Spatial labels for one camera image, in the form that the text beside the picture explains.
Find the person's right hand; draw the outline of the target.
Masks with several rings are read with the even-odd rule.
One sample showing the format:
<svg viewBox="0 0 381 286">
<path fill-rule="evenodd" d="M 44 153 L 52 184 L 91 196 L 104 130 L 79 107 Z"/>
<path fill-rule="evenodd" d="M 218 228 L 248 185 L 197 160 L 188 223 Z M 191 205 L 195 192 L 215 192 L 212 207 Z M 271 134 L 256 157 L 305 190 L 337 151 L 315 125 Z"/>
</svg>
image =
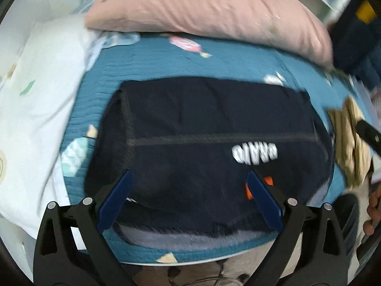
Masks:
<svg viewBox="0 0 381 286">
<path fill-rule="evenodd" d="M 375 228 L 373 226 L 373 221 L 380 221 L 380 212 L 378 211 L 378 202 L 380 201 L 381 188 L 380 185 L 372 192 L 369 196 L 369 205 L 367 207 L 367 214 L 370 217 L 363 224 L 363 231 L 366 235 L 372 235 Z"/>
</svg>

